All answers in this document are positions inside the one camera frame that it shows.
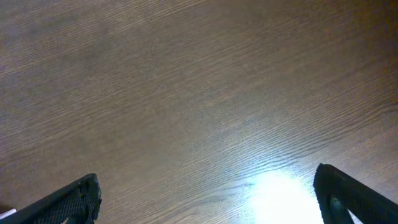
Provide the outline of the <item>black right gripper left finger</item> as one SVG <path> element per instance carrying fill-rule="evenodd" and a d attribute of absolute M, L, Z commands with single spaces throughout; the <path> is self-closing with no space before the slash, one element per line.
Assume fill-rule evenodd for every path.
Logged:
<path fill-rule="evenodd" d="M 87 174 L 1 219 L 1 224 L 94 224 L 101 202 L 97 175 Z"/>

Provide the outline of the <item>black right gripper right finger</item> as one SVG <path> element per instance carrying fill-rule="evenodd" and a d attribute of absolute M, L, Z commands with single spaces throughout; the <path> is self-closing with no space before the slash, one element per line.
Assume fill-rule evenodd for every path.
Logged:
<path fill-rule="evenodd" d="M 324 224 L 397 223 L 397 204 L 329 164 L 319 164 L 314 191 Z"/>

